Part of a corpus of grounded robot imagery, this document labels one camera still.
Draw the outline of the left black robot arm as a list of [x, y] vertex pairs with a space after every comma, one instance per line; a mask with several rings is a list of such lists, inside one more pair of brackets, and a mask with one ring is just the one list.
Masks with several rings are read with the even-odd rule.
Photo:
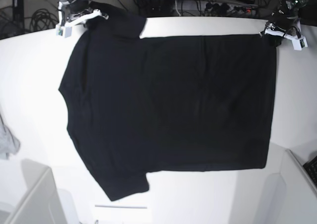
[[307, 39], [302, 33], [299, 11], [309, 0], [279, 0], [260, 36], [268, 40], [273, 47], [281, 45], [283, 40], [291, 41], [293, 49], [301, 51], [308, 47]]

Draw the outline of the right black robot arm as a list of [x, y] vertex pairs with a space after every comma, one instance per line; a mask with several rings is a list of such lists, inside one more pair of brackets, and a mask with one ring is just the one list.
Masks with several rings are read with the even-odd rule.
[[78, 24], [85, 24], [86, 21], [101, 17], [108, 19], [108, 14], [100, 9], [93, 9], [90, 4], [92, 0], [59, 0], [56, 34], [63, 37], [71, 35], [72, 27]]

